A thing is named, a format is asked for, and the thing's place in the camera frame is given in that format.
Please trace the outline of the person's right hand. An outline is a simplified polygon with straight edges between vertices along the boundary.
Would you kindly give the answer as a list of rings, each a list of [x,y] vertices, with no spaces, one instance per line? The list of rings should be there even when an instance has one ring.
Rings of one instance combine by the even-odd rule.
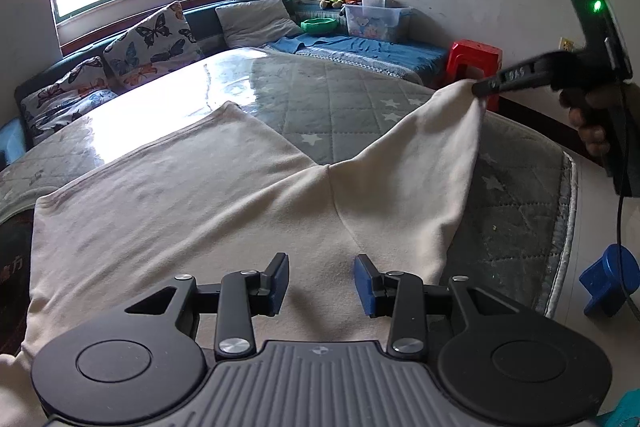
[[[623,83],[620,87],[591,92],[585,96],[586,103],[599,113],[609,108],[622,108],[623,100],[626,100],[634,127],[639,128],[639,87],[635,83]],[[579,138],[585,143],[591,156],[604,156],[608,153],[611,143],[600,120],[587,116],[579,107],[570,108],[568,119],[577,129]]]

